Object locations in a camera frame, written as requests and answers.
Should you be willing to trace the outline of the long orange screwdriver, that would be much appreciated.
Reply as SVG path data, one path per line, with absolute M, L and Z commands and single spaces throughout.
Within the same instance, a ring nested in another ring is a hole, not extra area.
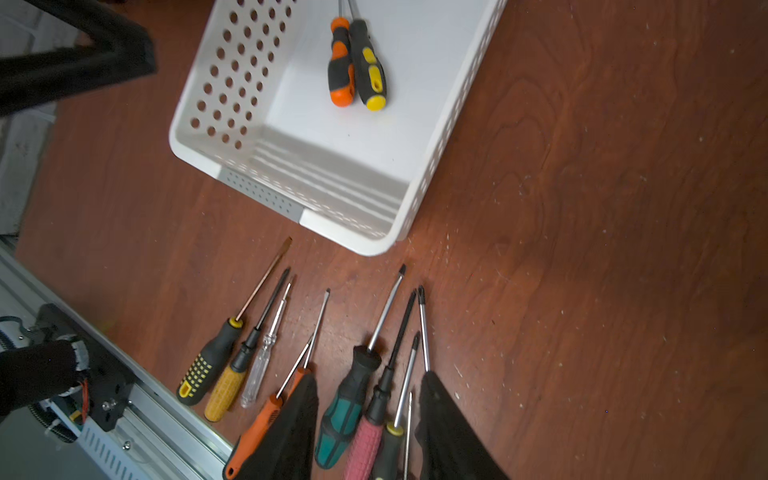
M 245 461 L 255 452 L 269 428 L 279 416 L 284 403 L 288 400 L 288 391 L 293 383 L 292 375 L 298 366 L 299 359 L 306 352 L 306 345 L 295 361 L 285 381 L 275 394 L 267 399 L 251 426 L 239 437 L 222 472 L 223 479 L 235 479 L 240 473 Z

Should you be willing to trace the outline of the black yellow slim screwdriver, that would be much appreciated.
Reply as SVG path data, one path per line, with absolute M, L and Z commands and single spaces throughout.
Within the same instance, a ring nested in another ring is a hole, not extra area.
M 414 364 L 421 343 L 422 334 L 417 331 L 413 337 L 407 369 L 402 382 L 401 392 L 393 420 L 386 424 L 383 430 L 379 450 L 376 455 L 369 478 L 374 480 L 395 480 L 398 474 L 398 461 L 402 439 L 405 433 L 402 415 L 410 392 L 410 383 Z

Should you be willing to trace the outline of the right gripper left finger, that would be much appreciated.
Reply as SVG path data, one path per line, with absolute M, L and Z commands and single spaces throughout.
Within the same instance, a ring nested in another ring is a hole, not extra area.
M 304 377 L 235 479 L 308 479 L 318 416 L 314 374 Z

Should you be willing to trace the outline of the clear handle screwdriver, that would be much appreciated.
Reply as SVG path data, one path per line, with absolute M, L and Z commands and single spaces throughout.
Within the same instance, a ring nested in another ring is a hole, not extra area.
M 285 291 L 280 299 L 275 317 L 268 332 L 262 339 L 262 343 L 257 349 L 254 363 L 249 372 L 247 382 L 240 397 L 240 405 L 244 409 L 250 408 L 258 397 L 267 366 L 271 358 L 272 349 L 277 342 L 278 331 L 281 325 L 285 309 L 291 294 L 293 284 L 296 281 L 296 275 L 293 275 L 287 282 Z

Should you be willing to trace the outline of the black yellow short screwdriver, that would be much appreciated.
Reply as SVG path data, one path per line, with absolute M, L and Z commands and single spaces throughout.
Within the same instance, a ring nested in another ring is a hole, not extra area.
M 380 111 L 387 104 L 387 83 L 384 68 L 371 42 L 367 23 L 360 17 L 355 1 L 348 1 L 351 54 L 355 70 L 357 93 L 370 111 Z

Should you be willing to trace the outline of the clear precision screwdriver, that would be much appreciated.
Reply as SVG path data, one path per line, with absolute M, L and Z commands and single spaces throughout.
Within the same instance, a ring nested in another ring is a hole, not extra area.
M 402 466 L 402 480 L 410 479 L 410 444 L 412 436 L 412 418 L 413 418 L 413 400 L 414 391 L 411 389 L 408 393 L 407 410 L 406 410 L 406 432 L 404 439 L 403 450 L 403 466 Z

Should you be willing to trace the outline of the yellow handle screwdriver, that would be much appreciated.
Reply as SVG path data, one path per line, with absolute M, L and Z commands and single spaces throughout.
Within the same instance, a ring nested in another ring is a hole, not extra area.
M 214 386 L 204 411 L 204 416 L 209 422 L 215 423 L 220 421 L 234 402 L 243 384 L 246 371 L 255 355 L 263 323 L 270 313 L 278 294 L 283 289 L 290 270 L 291 268 L 288 267 L 283 271 L 259 321 L 251 330 L 246 340 L 241 343 L 239 351 L 223 370 Z

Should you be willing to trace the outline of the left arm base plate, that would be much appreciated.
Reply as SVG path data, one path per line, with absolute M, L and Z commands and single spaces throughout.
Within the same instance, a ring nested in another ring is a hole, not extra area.
M 114 430 L 129 404 L 136 375 L 94 332 L 53 303 L 40 307 L 36 326 L 43 332 L 44 345 L 59 340 L 72 343 L 77 363 L 72 373 L 55 375 L 65 381 L 66 388 L 44 400 L 79 427 L 92 420 L 106 432 Z

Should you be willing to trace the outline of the short orange screwdriver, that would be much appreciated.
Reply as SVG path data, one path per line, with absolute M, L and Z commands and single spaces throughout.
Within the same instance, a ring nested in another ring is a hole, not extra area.
M 314 353 L 314 349 L 317 343 L 317 336 L 326 312 L 327 304 L 330 298 L 330 293 L 331 293 L 331 290 L 327 288 L 324 294 L 321 310 L 314 327 L 314 331 L 306 345 L 306 352 L 302 354 L 301 358 L 299 359 L 298 366 L 292 375 L 293 383 L 291 385 L 291 388 L 288 391 L 288 396 L 292 396 L 294 391 L 298 387 L 299 383 L 301 382 L 301 380 L 312 373 L 312 370 L 310 368 L 310 362 L 311 362 L 312 355 Z

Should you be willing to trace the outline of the large green black screwdriver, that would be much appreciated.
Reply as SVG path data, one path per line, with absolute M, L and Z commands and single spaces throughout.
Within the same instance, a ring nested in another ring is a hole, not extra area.
M 420 315 L 420 331 L 422 337 L 422 351 L 424 370 L 429 372 L 431 370 L 431 358 L 430 358 L 430 344 L 429 344 L 429 332 L 428 332 L 428 320 L 427 320 L 427 308 L 426 308 L 426 292 L 423 285 L 420 285 L 417 290 L 418 303 L 419 303 L 419 315 Z

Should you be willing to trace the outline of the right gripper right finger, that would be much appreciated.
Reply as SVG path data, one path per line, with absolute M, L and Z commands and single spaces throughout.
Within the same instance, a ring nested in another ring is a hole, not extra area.
M 508 479 L 434 371 L 421 380 L 421 479 Z

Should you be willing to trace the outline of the black yellow dotted screwdriver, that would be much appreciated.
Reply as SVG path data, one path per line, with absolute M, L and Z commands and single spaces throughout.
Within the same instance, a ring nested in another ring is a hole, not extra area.
M 199 403 L 218 379 L 243 330 L 245 312 L 287 253 L 292 241 L 291 237 L 286 238 L 240 311 L 223 323 L 218 333 L 203 346 L 192 361 L 176 389 L 176 398 L 183 405 L 194 406 Z

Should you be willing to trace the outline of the white perforated plastic bin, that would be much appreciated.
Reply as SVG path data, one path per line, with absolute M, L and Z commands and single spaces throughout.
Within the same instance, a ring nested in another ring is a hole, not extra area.
M 173 153 L 363 256 L 406 238 L 504 10 L 501 1 L 218 1 L 169 130 Z M 337 107 L 339 13 L 365 20 L 388 83 Z

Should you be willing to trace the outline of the orange black small screwdriver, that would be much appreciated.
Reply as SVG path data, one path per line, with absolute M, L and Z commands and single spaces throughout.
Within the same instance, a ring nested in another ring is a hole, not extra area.
M 327 67 L 328 90 L 332 103 L 348 107 L 355 100 L 355 74 L 351 58 L 350 21 L 344 14 L 344 1 L 338 0 L 338 14 L 331 21 L 331 58 Z

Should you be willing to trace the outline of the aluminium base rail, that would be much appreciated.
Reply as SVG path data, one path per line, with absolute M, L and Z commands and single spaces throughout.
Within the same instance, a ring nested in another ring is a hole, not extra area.
M 231 447 L 1 241 L 1 416 L 84 453 L 109 479 L 218 479 Z

